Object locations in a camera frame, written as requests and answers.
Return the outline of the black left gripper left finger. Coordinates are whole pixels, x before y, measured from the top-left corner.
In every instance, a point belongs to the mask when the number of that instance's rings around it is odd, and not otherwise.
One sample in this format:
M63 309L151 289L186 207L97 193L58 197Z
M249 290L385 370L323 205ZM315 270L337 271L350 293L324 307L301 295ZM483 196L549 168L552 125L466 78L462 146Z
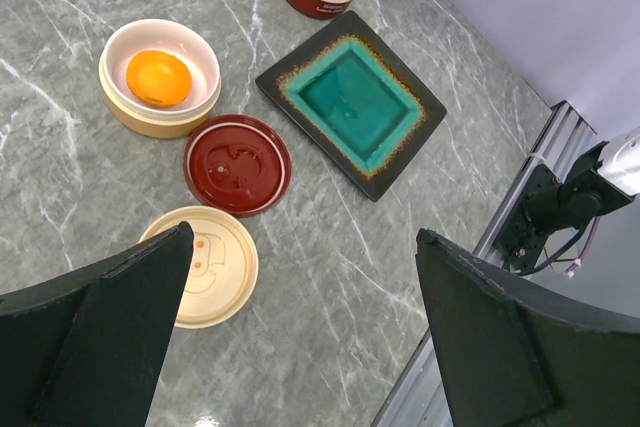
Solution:
M1 297L4 426L142 426L193 254L182 221Z

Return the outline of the orange egg tart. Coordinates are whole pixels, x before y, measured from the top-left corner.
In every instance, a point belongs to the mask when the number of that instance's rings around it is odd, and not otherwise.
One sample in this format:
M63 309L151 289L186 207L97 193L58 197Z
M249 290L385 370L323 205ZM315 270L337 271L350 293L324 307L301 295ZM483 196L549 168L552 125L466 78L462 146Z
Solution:
M127 66L126 82L137 98L159 109L183 102L193 87L186 64L161 50L144 50L134 55Z

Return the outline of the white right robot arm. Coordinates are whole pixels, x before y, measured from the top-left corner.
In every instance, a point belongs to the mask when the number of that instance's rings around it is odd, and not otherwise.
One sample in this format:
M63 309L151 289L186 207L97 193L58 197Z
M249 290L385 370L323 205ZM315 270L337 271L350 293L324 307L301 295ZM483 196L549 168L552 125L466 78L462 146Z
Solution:
M600 142L581 155L560 187L568 226L580 229L595 217L631 204L639 195L639 128Z

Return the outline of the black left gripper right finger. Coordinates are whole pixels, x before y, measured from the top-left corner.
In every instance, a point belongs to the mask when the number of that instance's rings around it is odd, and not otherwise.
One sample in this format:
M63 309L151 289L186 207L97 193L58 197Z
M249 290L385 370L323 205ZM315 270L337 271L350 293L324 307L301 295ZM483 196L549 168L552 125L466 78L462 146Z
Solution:
M456 426L636 426L639 321L557 294L439 235L417 271Z

